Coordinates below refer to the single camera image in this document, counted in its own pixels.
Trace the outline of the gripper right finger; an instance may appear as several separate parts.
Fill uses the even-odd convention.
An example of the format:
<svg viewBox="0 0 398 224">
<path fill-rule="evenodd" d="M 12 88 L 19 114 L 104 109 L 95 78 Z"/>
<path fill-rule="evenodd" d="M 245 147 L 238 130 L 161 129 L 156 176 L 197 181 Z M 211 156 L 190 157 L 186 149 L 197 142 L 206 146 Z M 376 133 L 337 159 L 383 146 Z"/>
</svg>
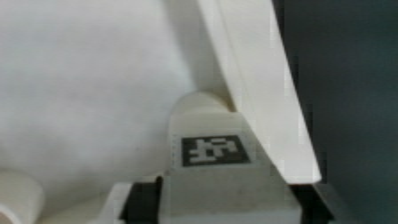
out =
<svg viewBox="0 0 398 224">
<path fill-rule="evenodd" d="M 291 193 L 301 208 L 300 224 L 330 224 L 333 215 L 319 192 L 319 184 L 291 184 Z"/>
</svg>

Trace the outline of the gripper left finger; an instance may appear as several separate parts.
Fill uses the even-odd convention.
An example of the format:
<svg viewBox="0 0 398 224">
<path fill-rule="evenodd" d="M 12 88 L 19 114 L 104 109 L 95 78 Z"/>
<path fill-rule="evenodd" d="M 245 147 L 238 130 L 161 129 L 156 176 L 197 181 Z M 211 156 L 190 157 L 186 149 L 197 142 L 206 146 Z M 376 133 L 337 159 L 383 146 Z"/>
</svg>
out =
<svg viewBox="0 0 398 224">
<path fill-rule="evenodd" d="M 158 224 L 161 185 L 161 177 L 133 184 L 118 214 L 124 224 Z"/>
</svg>

